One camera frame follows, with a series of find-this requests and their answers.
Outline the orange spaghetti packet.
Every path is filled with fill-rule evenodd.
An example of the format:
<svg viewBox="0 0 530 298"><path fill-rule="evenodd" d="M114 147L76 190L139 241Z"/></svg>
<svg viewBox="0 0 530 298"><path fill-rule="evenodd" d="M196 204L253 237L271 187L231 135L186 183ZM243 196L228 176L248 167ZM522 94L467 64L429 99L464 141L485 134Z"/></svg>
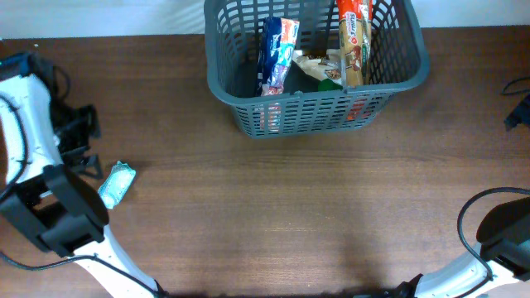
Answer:
<svg viewBox="0 0 530 298"><path fill-rule="evenodd" d="M373 4L370 0L337 0L342 86L368 83Z"/></svg>

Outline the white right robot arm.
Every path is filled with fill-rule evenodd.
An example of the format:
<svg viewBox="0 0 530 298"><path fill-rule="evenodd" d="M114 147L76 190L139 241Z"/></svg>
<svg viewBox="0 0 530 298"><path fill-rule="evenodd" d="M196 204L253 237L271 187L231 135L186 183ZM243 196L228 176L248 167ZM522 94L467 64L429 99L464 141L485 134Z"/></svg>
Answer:
<svg viewBox="0 0 530 298"><path fill-rule="evenodd" d="M491 209L476 232L472 246L465 238L465 213L488 195L522 195ZM386 297L478 297L507 284L529 280L529 190L495 187L468 199L456 220L457 234L466 253L442 269L405 281Z"/></svg>

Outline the green lid jar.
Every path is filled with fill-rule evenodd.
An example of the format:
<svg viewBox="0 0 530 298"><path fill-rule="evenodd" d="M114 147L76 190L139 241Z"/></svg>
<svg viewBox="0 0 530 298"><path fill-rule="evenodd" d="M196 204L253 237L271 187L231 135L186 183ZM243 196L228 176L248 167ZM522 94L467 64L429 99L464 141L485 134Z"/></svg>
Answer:
<svg viewBox="0 0 530 298"><path fill-rule="evenodd" d="M318 91L319 92L325 92L325 91L334 91L334 90L342 90L343 87L340 84L335 83L332 79L324 79L318 84Z"/></svg>

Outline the teal wet wipes packet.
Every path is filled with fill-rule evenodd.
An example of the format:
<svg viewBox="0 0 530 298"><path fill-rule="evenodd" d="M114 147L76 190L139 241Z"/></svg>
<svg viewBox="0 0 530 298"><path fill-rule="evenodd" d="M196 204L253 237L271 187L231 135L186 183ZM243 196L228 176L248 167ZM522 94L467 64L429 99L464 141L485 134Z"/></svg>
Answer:
<svg viewBox="0 0 530 298"><path fill-rule="evenodd" d="M114 209L133 184L137 172L127 163L117 161L106 181L99 187L98 194L107 209Z"/></svg>

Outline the colourful Kleenex tissue pack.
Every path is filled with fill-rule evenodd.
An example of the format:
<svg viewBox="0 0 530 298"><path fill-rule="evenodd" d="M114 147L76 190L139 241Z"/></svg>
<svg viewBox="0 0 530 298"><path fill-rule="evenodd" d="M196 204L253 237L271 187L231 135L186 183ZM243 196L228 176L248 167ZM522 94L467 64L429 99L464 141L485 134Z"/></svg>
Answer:
<svg viewBox="0 0 530 298"><path fill-rule="evenodd" d="M283 17L263 19L263 32L258 48L255 95L279 95L284 92L285 80L292 64L300 22ZM261 103L253 109L259 114L259 132L277 133L281 126L281 104Z"/></svg>

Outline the grey plastic basket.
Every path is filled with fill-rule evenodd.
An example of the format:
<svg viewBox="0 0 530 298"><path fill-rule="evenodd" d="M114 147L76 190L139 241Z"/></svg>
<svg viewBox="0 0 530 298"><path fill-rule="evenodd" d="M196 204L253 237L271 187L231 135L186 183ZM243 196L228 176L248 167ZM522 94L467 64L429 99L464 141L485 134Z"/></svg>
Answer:
<svg viewBox="0 0 530 298"><path fill-rule="evenodd" d="M253 138L362 128L430 70L410 0L365 1L349 17L355 84L334 1L207 0L204 14L210 90Z"/></svg>

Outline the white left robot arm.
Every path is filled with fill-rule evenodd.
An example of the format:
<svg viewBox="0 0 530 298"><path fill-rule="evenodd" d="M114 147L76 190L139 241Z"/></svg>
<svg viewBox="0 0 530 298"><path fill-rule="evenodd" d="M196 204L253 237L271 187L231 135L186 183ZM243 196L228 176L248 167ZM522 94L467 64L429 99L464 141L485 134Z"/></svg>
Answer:
<svg viewBox="0 0 530 298"><path fill-rule="evenodd" d="M1 125L7 149L1 215L30 243L54 252L54 264L30 266L3 254L22 270L37 272L75 263L113 297L165 297L114 237L108 210L85 177L103 176L88 155L100 136L96 108L73 108L58 78L66 73L36 52L1 61Z"/></svg>

